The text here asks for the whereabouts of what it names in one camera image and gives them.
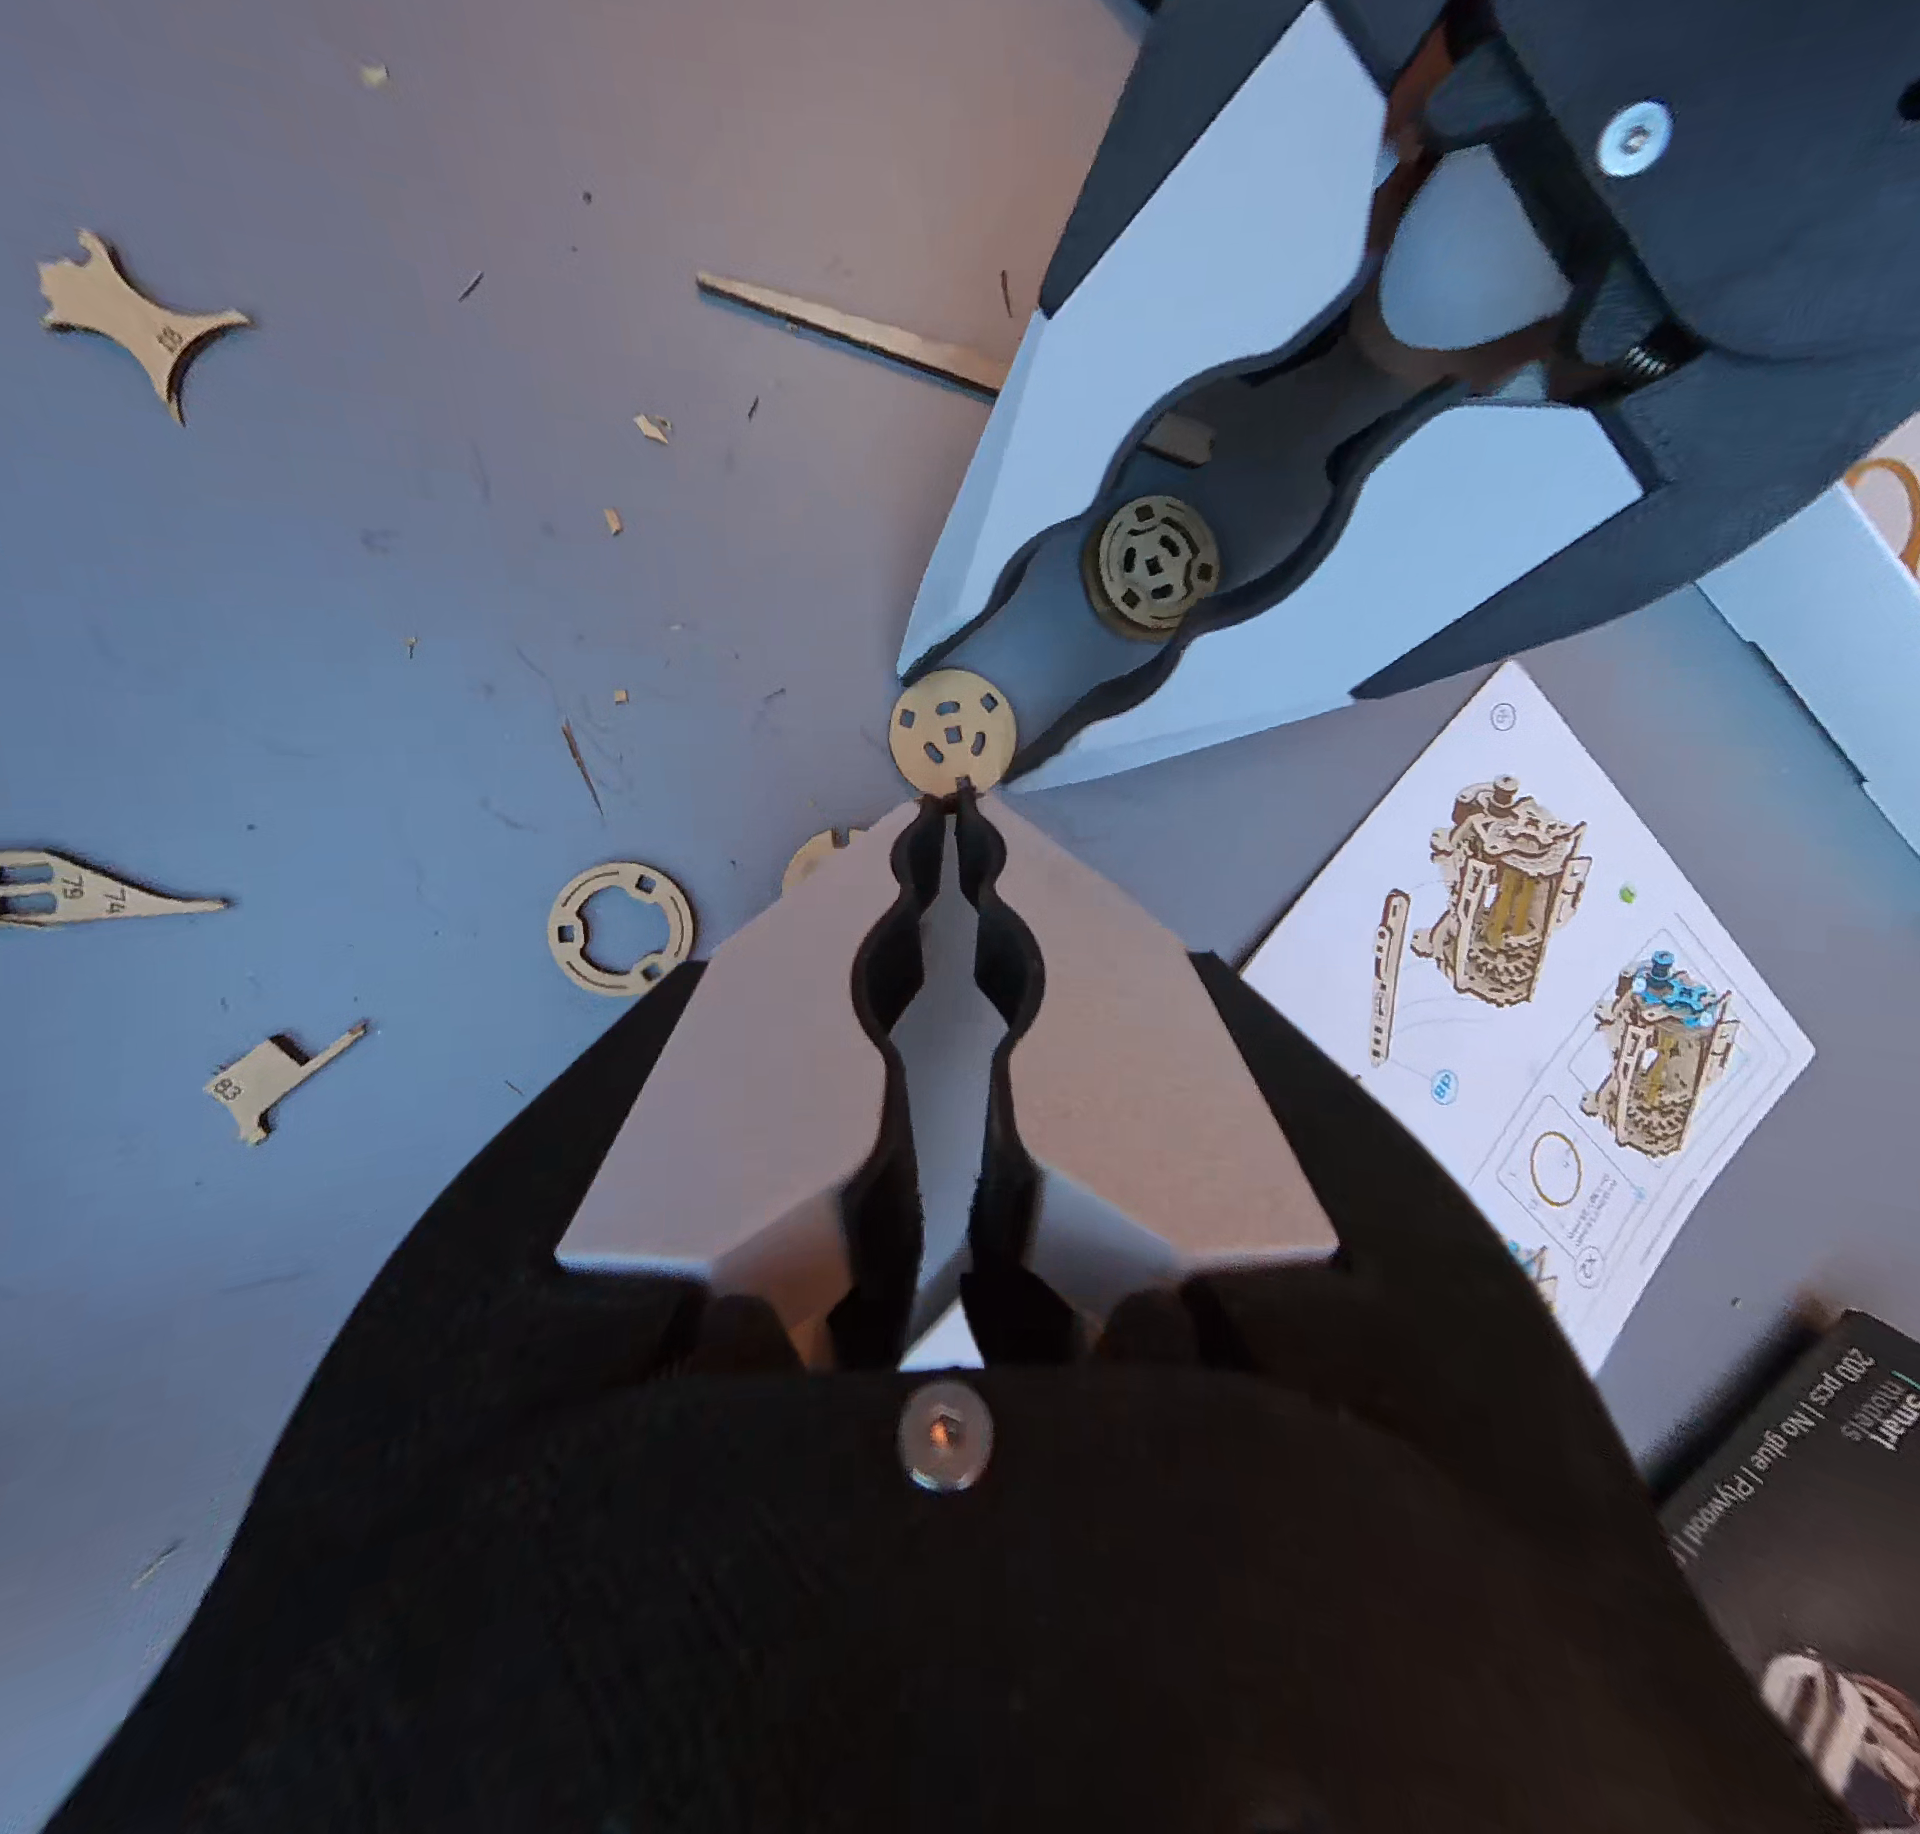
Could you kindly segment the black puzzle box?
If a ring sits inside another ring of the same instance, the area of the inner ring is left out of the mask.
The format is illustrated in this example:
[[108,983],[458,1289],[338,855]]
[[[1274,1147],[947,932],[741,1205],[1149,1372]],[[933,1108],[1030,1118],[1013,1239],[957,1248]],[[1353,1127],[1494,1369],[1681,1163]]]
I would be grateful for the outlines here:
[[1844,1312],[1670,1495],[1668,1542],[1858,1829],[1918,1828],[1918,1344]]

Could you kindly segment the star-shaped wooden offcut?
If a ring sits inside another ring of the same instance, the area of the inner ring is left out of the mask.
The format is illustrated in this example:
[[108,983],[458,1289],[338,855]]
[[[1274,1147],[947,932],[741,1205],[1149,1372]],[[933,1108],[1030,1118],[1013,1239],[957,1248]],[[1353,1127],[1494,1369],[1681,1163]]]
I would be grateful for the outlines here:
[[253,327],[253,315],[172,309],[131,278],[109,240],[85,229],[76,240],[77,258],[63,254],[37,265],[42,329],[92,334],[121,347],[153,383],[172,420],[185,427],[182,383],[188,367],[217,338]]

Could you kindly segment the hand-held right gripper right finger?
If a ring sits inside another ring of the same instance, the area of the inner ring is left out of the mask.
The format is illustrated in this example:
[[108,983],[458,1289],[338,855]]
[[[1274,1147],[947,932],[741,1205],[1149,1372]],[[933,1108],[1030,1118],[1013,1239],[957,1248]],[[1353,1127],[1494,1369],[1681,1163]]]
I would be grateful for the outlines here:
[[1003,1033],[961,1293],[992,1366],[1070,1365],[1143,1291],[1337,1246],[1183,941],[995,795],[961,795],[972,983]]

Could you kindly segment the assembled wooden wheel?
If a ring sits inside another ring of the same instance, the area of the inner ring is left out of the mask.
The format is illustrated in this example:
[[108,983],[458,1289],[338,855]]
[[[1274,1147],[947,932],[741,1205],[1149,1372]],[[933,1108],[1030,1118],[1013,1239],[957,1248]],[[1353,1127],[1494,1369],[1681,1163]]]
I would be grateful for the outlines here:
[[1213,598],[1224,561],[1213,526],[1183,496],[1121,503],[1089,533],[1083,587],[1104,625],[1136,643],[1164,643]]

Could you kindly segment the slotted wooden disc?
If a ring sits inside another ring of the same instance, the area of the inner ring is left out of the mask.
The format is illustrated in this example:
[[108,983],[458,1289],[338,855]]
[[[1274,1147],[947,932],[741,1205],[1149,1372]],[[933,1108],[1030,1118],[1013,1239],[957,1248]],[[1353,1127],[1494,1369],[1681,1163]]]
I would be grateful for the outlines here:
[[997,789],[1021,746],[1011,700],[967,669],[934,669],[903,688],[888,740],[903,778],[937,798],[947,798],[961,774],[977,792]]

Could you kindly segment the scattered wood splinters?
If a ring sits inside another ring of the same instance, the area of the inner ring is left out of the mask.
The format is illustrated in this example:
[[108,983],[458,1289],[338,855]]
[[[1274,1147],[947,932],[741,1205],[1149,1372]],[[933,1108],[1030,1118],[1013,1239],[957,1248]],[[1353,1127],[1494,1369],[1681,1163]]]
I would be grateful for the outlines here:
[[176,1116],[181,1222],[134,1251],[205,1293],[239,1473],[400,1236],[621,1006],[545,951],[565,876],[662,866],[701,948],[774,892],[815,769],[789,600],[828,540],[775,340],[692,282],[715,90],[504,52],[373,94],[381,206],[254,285],[194,396],[223,514],[188,531],[160,847],[234,908],[187,928],[205,1061],[371,1031],[263,1147]]

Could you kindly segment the grey desk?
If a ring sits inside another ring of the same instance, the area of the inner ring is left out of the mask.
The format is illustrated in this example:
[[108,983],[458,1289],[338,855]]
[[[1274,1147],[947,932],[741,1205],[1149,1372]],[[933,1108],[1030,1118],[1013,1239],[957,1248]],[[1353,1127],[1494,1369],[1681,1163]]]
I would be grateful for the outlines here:
[[1915,0],[5,0],[5,1804],[1849,1829],[1222,748],[1599,630],[1915,1223],[1913,407]]

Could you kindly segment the long wooden sliver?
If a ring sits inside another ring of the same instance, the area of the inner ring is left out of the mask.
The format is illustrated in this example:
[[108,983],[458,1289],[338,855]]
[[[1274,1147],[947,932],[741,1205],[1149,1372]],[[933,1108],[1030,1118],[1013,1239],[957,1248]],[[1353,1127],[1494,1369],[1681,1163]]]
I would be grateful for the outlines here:
[[[755,285],[710,270],[699,270],[694,285],[712,303],[767,318],[786,329],[831,344],[851,347],[987,402],[999,399],[1011,373],[1011,360],[999,360],[968,344],[934,340],[898,326],[836,311],[770,285]],[[1201,470],[1213,459],[1213,429],[1172,411],[1146,431],[1143,450],[1179,466]]]

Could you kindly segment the white instruction booklet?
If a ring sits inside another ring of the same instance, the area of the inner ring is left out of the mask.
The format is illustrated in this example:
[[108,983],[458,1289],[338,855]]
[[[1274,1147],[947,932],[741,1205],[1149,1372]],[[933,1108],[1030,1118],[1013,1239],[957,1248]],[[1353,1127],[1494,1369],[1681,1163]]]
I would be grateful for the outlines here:
[[1816,1053],[1517,662],[1241,973],[1457,1180],[1587,1373]]

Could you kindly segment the white cardboard tray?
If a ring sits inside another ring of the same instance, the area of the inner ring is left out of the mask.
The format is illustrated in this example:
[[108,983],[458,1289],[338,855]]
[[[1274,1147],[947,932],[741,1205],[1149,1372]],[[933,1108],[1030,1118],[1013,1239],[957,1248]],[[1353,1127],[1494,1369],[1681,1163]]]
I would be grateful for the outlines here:
[[[1876,455],[1918,474],[1918,417]],[[1918,578],[1856,509],[1842,480],[1699,590],[1764,654],[1858,771],[1895,832],[1918,845]]]

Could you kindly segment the flag-shaped wooden offcut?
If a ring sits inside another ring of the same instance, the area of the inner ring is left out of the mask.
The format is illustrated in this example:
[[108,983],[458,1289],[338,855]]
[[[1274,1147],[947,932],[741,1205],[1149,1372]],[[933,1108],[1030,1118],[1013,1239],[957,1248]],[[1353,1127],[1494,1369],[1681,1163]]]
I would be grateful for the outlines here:
[[299,1048],[292,1034],[275,1033],[209,1078],[204,1093],[231,1116],[239,1145],[260,1147],[272,1133],[281,1101],[347,1053],[369,1031],[371,1021],[362,1019],[317,1051]]

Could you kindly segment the slotted pointed wooden offcut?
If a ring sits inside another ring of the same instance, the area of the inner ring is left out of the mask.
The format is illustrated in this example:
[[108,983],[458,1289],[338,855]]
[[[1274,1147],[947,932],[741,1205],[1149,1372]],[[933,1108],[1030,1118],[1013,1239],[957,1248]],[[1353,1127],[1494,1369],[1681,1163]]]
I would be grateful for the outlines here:
[[205,914],[226,897],[181,897],[42,847],[3,848],[3,926],[44,932],[112,920]]

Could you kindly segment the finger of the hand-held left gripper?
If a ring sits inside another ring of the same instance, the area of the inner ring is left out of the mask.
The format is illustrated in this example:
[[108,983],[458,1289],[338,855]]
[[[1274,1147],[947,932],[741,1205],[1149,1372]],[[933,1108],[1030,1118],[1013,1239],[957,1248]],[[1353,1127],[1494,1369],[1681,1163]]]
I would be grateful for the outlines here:
[[1055,315],[1034,313],[933,548],[899,675],[989,611],[1045,531],[1091,511],[1190,383],[1300,338],[1358,273],[1386,98],[1306,5]]
[[1591,411],[1456,405],[1360,482],[1331,553],[1286,600],[1201,635],[1165,684],[1013,782],[1074,787],[1346,706],[1388,662],[1641,496]]

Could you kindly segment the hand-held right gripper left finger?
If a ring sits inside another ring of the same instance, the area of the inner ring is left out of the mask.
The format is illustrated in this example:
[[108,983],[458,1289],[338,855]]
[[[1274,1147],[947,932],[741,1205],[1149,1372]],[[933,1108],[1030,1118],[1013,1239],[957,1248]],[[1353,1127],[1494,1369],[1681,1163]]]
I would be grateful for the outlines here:
[[896,1366],[924,1254],[905,1063],[949,809],[889,811],[707,958],[558,1244],[767,1303],[817,1366]]

